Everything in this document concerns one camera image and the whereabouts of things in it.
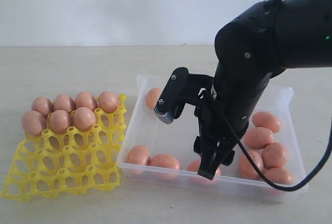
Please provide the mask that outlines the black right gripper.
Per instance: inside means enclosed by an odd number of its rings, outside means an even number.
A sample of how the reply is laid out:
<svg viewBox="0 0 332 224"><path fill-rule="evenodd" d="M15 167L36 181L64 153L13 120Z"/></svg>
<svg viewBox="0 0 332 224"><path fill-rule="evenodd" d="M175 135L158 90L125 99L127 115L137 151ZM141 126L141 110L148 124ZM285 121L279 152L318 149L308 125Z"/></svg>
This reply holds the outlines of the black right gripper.
<svg viewBox="0 0 332 224"><path fill-rule="evenodd" d="M201 158L198 175L213 179L222 160L224 166L232 164L237 139L245 134L248 121L241 121L244 126L237 130L231 121L220 115L214 100L206 96L203 97L203 106L196 107L195 116L198 117L199 136L194 144L194 152Z"/></svg>

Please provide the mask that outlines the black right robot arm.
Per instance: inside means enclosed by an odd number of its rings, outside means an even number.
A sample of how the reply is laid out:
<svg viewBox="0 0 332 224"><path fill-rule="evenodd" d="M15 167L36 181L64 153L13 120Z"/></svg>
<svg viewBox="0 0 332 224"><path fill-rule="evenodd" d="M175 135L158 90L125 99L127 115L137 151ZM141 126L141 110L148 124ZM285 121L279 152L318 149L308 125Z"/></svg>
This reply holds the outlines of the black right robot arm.
<svg viewBox="0 0 332 224"><path fill-rule="evenodd" d="M268 0L225 25L215 37L218 66L196 108L199 175L230 165L269 80L289 68L331 66L331 0Z"/></svg>

